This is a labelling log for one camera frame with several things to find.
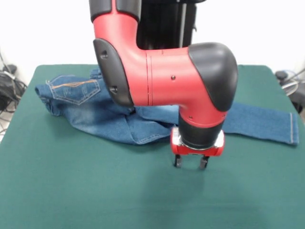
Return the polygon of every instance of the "blue jeans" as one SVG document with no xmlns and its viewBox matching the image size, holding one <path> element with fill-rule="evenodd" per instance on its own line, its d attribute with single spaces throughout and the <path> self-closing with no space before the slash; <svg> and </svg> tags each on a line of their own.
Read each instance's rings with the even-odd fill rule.
<svg viewBox="0 0 305 229">
<path fill-rule="evenodd" d="M 126 108 L 115 104 L 106 88 L 101 71 L 89 78 L 60 75 L 35 91 L 47 110 L 64 116 L 86 133 L 133 145 L 168 139 L 178 125 L 178 106 Z M 240 134 L 296 145 L 299 142 L 297 116 L 234 103 L 224 122 L 227 134 Z"/>
</svg>

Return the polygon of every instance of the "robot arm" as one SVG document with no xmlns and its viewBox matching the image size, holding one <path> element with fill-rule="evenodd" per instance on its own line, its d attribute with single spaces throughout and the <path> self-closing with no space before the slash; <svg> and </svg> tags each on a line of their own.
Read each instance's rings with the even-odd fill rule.
<svg viewBox="0 0 305 229">
<path fill-rule="evenodd" d="M 128 107 L 179 105 L 179 129 L 172 133 L 174 153 L 220 155 L 224 146 L 216 143 L 224 138 L 222 125 L 237 85 L 234 55 L 213 42 L 179 49 L 139 49 L 141 3 L 90 0 L 94 49 L 112 99 Z"/>
</svg>

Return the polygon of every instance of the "orange stitching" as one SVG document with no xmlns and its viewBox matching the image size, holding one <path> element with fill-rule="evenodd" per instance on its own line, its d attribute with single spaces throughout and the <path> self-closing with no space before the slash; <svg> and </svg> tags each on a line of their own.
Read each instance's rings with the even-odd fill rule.
<svg viewBox="0 0 305 229">
<path fill-rule="evenodd" d="M 56 88 L 64 87 L 64 86 L 67 86 L 67 87 L 78 87 L 78 86 L 83 85 L 85 83 L 95 83 L 95 82 L 96 82 L 95 80 L 89 80 L 89 81 L 78 82 L 78 83 L 64 83 L 64 84 L 61 84 L 61 85 L 52 86 L 52 89 L 56 89 Z"/>
</svg>

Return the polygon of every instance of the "green felt surface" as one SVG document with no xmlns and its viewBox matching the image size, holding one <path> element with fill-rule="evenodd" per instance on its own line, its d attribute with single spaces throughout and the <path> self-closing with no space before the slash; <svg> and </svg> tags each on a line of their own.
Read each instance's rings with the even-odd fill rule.
<svg viewBox="0 0 305 229">
<path fill-rule="evenodd" d="M 169 144 L 128 146 L 51 116 L 34 86 L 95 65 L 39 66 L 0 145 L 0 229 L 304 229 L 300 145 L 227 135 L 223 155 L 172 166 Z M 236 101 L 294 111 L 265 66 L 239 66 Z"/>
</svg>

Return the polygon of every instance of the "screw hole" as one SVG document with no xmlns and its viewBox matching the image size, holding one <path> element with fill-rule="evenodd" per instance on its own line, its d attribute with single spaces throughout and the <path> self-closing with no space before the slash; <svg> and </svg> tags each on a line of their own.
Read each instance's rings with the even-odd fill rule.
<svg viewBox="0 0 305 229">
<path fill-rule="evenodd" d="M 112 86 L 109 88 L 109 90 L 114 93 L 114 94 L 117 94 L 118 93 L 118 87 L 117 86 Z"/>
<path fill-rule="evenodd" d="M 107 54 L 107 51 L 106 51 L 106 50 L 102 51 L 102 53 L 101 53 L 101 58 L 102 58 L 102 59 L 107 59 L 107 58 L 108 58 L 108 54 Z"/>
</svg>

